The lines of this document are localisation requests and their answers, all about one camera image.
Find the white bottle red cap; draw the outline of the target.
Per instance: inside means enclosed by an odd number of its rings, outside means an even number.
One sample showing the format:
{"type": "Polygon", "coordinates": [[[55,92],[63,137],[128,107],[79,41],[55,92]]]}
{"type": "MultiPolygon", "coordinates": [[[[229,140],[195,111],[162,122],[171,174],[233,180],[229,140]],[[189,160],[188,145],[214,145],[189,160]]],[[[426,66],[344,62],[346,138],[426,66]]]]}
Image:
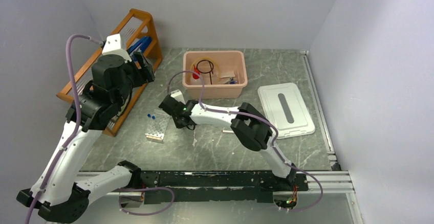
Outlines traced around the white bottle red cap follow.
{"type": "Polygon", "coordinates": [[[190,84],[191,85],[202,85],[203,84],[201,73],[195,64],[193,65],[193,74],[191,74],[190,84]]]}

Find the black wire tripod stand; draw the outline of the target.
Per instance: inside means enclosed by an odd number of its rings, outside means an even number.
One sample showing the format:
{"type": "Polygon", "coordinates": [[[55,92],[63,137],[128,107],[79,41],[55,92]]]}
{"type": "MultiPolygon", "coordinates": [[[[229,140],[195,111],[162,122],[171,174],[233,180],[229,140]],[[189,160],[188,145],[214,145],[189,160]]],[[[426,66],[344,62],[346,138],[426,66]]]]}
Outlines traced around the black wire tripod stand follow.
{"type": "Polygon", "coordinates": [[[214,63],[209,59],[201,59],[196,66],[201,74],[208,77],[209,84],[213,84],[214,63]]]}

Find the pink plastic bin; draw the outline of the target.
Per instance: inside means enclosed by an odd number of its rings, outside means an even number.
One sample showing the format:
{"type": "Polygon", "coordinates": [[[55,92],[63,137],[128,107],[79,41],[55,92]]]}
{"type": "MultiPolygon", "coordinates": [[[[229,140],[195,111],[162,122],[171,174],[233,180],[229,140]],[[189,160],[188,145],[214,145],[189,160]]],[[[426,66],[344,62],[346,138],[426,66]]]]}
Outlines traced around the pink plastic bin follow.
{"type": "Polygon", "coordinates": [[[244,53],[241,51],[188,51],[183,56],[182,84],[193,99],[237,98],[248,84],[244,53]]]}

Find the yellow rubber tubing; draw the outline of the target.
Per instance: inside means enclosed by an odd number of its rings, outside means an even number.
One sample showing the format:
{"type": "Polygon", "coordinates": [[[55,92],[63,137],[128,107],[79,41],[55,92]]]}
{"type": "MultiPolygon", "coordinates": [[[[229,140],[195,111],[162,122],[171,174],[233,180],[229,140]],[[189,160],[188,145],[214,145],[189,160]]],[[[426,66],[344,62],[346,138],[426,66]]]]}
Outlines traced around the yellow rubber tubing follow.
{"type": "Polygon", "coordinates": [[[190,69],[194,71],[196,75],[208,78],[211,83],[217,82],[220,79],[220,67],[210,58],[199,58],[195,60],[190,69]]]}

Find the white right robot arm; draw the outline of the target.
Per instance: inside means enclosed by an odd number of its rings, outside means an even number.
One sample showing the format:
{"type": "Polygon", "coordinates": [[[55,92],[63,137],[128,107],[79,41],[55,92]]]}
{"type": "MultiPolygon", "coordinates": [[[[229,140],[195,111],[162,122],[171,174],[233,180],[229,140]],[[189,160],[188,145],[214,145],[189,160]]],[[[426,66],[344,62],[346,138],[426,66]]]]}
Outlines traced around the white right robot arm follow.
{"type": "Polygon", "coordinates": [[[166,95],[159,108],[172,117],[178,129],[194,130],[203,124],[230,128],[245,148],[259,152],[280,189],[289,190],[295,185],[295,165],[278,147],[276,127],[251,104],[244,102],[238,107],[221,107],[200,100],[183,103],[166,95]]]}

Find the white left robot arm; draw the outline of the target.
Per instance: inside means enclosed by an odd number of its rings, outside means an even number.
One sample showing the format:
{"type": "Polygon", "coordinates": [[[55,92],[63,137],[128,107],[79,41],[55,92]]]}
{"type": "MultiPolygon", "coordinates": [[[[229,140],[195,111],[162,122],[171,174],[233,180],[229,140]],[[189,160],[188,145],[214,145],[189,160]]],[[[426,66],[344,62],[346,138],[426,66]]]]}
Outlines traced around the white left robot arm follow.
{"type": "Polygon", "coordinates": [[[136,87],[154,81],[153,67],[139,51],[133,54],[103,54],[92,66],[93,78],[75,97],[57,148],[47,167],[17,201],[30,211],[37,209],[46,221],[73,223],[95,200],[117,189],[139,189],[141,169],[128,161],[88,180],[76,175],[93,144],[136,87]]]}

